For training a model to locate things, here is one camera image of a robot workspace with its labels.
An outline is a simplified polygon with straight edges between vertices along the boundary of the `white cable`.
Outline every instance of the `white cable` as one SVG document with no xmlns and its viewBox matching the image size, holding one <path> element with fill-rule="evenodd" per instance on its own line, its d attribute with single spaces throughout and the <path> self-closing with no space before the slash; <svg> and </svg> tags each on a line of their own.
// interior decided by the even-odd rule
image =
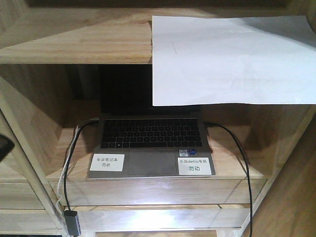
<svg viewBox="0 0 316 237">
<path fill-rule="evenodd" d="M 61 171 L 61 174 L 60 174 L 60 177 L 59 177 L 59 180 L 58 180 L 58 185 L 57 185 L 57 195 L 59 197 L 59 199 L 56 201 L 56 204 L 55 204 L 55 207 L 57 208 L 58 212 L 60 213 L 61 216 L 64 216 L 64 213 L 62 212 L 62 210 L 60 209 L 60 201 L 61 199 L 63 198 L 63 196 L 59 193 L 59 190 L 60 190 L 60 184 L 61 184 L 61 181 L 64 177 L 64 173 L 65 173 L 65 169 L 66 169 L 66 165 L 67 165 L 67 162 L 70 158 L 70 152 L 71 152 L 71 148 L 72 146 L 74 145 L 74 142 L 75 142 L 75 139 L 78 135 L 78 131 L 79 131 L 79 126 L 77 125 L 77 127 L 75 128 L 75 133 L 74 133 L 74 137 L 69 145 L 69 148 L 68 148 L 68 154 L 67 154 L 67 158 L 66 158 L 66 161 L 65 161 L 65 164 L 64 164 L 64 167 Z"/>
</svg>

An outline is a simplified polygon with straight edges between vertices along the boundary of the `black keyboard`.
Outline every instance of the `black keyboard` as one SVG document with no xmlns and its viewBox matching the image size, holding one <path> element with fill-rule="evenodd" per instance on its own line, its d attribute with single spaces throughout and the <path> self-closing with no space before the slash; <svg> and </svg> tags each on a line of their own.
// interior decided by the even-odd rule
<svg viewBox="0 0 316 237">
<path fill-rule="evenodd" d="M 201 147 L 196 118 L 109 119 L 101 148 Z"/>
</svg>

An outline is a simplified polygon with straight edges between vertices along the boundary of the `silver laptop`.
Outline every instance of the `silver laptop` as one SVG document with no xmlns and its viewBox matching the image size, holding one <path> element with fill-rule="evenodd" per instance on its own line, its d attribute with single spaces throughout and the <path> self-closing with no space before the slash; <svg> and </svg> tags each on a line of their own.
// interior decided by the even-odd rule
<svg viewBox="0 0 316 237">
<path fill-rule="evenodd" d="M 102 114 L 89 178 L 215 175 L 199 106 L 153 107 L 152 65 L 98 71 Z"/>
</svg>

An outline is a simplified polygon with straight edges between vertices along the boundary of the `white label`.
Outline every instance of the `white label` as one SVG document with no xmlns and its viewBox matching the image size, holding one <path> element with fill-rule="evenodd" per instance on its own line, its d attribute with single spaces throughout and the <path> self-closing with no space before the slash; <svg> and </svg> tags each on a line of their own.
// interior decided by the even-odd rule
<svg viewBox="0 0 316 237">
<path fill-rule="evenodd" d="M 178 158 L 179 175 L 211 175 L 208 158 Z"/>
<path fill-rule="evenodd" d="M 124 154 L 94 154 L 91 171 L 122 171 Z"/>
</svg>

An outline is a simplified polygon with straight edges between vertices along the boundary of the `paper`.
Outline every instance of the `paper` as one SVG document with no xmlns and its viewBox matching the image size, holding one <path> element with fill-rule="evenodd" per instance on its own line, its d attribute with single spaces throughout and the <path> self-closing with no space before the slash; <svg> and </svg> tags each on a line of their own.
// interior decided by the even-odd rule
<svg viewBox="0 0 316 237">
<path fill-rule="evenodd" d="M 305 16 L 153 16 L 153 105 L 316 104 Z"/>
<path fill-rule="evenodd" d="M 211 175 L 208 158 L 178 158 L 179 175 Z"/>
<path fill-rule="evenodd" d="M 124 154 L 94 154 L 91 171 L 122 171 Z"/>
</svg>

